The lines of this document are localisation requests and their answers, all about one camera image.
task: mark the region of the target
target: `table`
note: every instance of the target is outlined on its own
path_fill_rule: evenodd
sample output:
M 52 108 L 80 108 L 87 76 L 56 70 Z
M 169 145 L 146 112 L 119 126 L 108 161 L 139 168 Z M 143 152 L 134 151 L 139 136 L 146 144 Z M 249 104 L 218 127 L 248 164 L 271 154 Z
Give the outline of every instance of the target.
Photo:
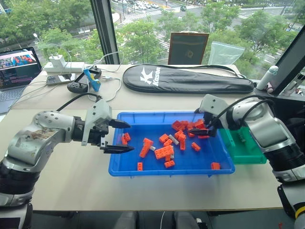
M 115 66 L 103 67 L 115 69 Z M 127 68 L 127 65 L 123 65 L 117 73 L 105 75 L 121 77 Z M 41 81 L 43 78 L 45 73 L 35 80 Z M 111 89 L 114 90 L 117 84 L 117 81 L 102 83 L 103 96 L 111 97 Z M 28 125 L 36 113 L 44 109 L 57 109 L 74 96 L 65 87 L 59 85 L 50 93 L 19 103 L 9 111 L 0 122 L 0 156 L 4 155 L 13 136 Z M 241 97 L 218 96 L 229 103 Z M 198 94 L 145 94 L 122 85 L 110 105 L 113 117 L 122 111 L 169 111 L 168 103 L 171 103 L 172 110 L 192 111 L 199 106 L 202 97 Z M 92 104 L 84 97 L 62 112 L 84 119 L 86 109 Z M 110 128 L 106 140 L 112 142 L 113 134 L 114 130 Z M 276 191 L 279 183 L 269 164 L 236 165 L 236 172 L 231 175 L 148 176 L 131 179 L 110 176 L 109 159 L 110 155 L 103 154 L 96 146 L 83 147 L 80 142 L 57 145 L 36 183 L 32 200 L 34 209 L 245 210 L 282 207 Z

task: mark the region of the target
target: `glass window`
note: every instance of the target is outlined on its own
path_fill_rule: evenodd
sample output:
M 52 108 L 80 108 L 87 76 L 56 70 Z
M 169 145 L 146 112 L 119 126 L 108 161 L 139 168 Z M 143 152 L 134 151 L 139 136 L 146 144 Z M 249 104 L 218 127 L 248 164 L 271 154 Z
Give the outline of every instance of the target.
M 89 0 L 0 0 L 0 52 L 32 46 L 42 65 L 52 54 L 74 62 L 100 59 L 95 28 Z
M 171 32 L 209 33 L 202 64 L 260 79 L 305 24 L 304 0 L 112 0 L 124 63 L 167 64 Z

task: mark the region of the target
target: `blue object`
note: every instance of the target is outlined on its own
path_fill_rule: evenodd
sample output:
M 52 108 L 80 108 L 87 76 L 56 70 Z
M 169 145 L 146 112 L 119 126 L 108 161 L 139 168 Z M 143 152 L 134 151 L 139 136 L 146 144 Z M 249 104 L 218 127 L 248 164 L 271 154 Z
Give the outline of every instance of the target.
M 128 145 L 133 146 L 133 151 L 123 154 L 111 154 L 109 173 L 112 176 L 142 176 L 142 175 L 188 175 L 188 174 L 230 174 L 235 171 L 234 164 L 225 149 L 219 133 L 216 137 L 198 139 L 197 136 L 186 138 L 186 150 L 180 150 L 180 145 L 172 144 L 174 147 L 175 166 L 165 168 L 165 159 L 156 159 L 152 150 L 149 150 L 145 158 L 139 156 L 143 147 L 143 139 L 146 137 L 153 141 L 156 149 L 163 147 L 159 137 L 163 134 L 173 135 L 176 131 L 172 123 L 178 121 L 196 122 L 202 119 L 203 114 L 194 112 L 123 112 L 119 113 L 117 119 L 126 121 L 131 128 L 115 129 L 113 145 L 122 144 L 121 136 L 129 133 L 131 141 Z M 192 149 L 191 144 L 195 142 L 201 147 L 199 152 Z M 143 162 L 143 171 L 137 171 L 137 163 Z M 212 170 L 211 163 L 220 163 L 220 170 Z
M 91 75 L 89 69 L 84 69 L 84 73 L 88 77 L 88 80 L 90 81 L 94 91 L 98 92 L 101 86 L 101 82 L 98 79 L 94 79 L 94 76 L 93 74 Z

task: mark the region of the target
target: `clear plastic bag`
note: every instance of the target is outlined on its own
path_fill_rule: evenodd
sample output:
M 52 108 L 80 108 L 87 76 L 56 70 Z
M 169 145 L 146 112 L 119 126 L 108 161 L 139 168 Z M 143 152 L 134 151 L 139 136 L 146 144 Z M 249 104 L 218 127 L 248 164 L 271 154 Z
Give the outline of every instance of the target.
M 221 42 L 212 42 L 208 65 L 233 64 L 243 53 L 243 47 Z

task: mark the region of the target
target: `black cable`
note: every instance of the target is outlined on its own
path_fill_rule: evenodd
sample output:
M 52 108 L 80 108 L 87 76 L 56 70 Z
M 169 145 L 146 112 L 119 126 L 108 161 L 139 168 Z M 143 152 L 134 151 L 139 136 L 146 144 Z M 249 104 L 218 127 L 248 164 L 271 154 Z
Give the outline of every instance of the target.
M 240 103 L 241 101 L 245 100 L 245 99 L 248 99 L 248 98 L 259 98 L 259 99 L 266 99 L 265 97 L 263 96 L 260 96 L 260 95 L 249 95 L 249 96 L 246 96 L 242 99 L 239 99 L 237 101 L 235 101 L 234 103 L 232 103 L 231 105 L 229 105 L 227 108 L 225 108 L 223 111 L 221 111 L 219 113 L 218 116 L 216 116 L 213 121 L 207 126 L 207 128 L 210 128 L 211 126 L 215 125 L 217 123 L 217 121 L 219 120 L 219 118 L 229 109 L 231 109 L 233 106 L 235 106 L 236 104 Z
M 62 105 L 60 108 L 58 108 L 56 111 L 61 111 L 63 108 L 65 108 L 66 106 L 68 106 L 70 103 L 74 102 L 75 100 L 77 100 L 78 98 L 81 98 L 84 95 L 92 95 L 96 97 L 96 102 L 99 101 L 102 97 L 98 94 L 93 94 L 93 93 L 82 93 L 79 94 L 78 96 L 74 97 L 73 99 L 69 100 L 68 102 L 66 102 L 64 105 Z
M 258 103 L 254 104 L 242 117 L 241 121 L 240 121 L 240 126 L 244 123 L 244 120 L 246 119 L 246 117 L 250 114 L 251 111 L 253 111 L 257 106 L 259 106 L 260 104 L 263 103 L 271 103 L 272 105 L 274 105 L 275 103 L 271 100 L 271 99 L 264 99 L 259 101 Z

